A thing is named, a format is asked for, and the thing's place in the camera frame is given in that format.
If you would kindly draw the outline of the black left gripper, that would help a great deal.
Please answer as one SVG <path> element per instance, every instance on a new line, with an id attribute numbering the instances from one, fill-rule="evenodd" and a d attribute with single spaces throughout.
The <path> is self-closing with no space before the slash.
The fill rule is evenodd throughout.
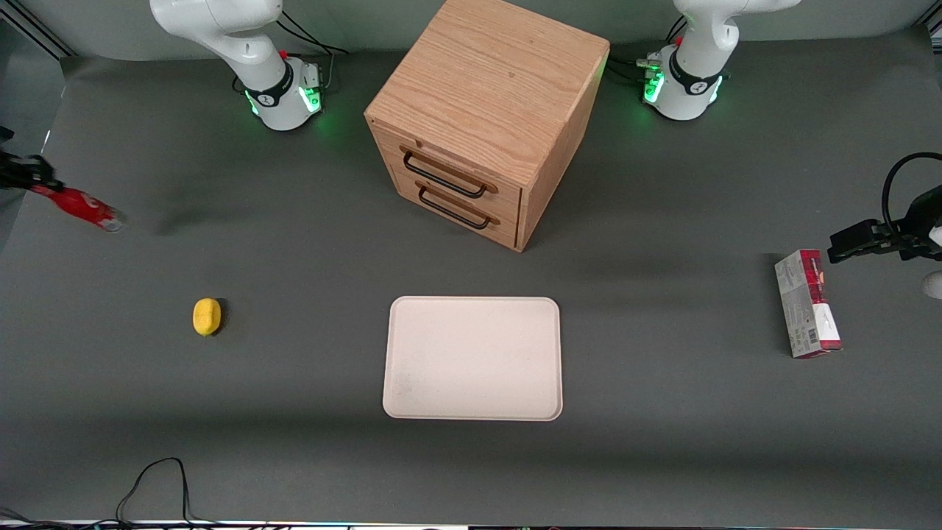
<path id="1" fill-rule="evenodd" d="M 881 255 L 889 250 L 897 252 L 902 261 L 927 258 L 941 261 L 940 218 L 941 187 L 937 185 L 918 195 L 904 217 L 892 220 L 889 208 L 890 187 L 882 189 L 882 220 L 862 220 L 830 237 L 828 258 L 831 264 L 847 261 L 855 256 Z"/>

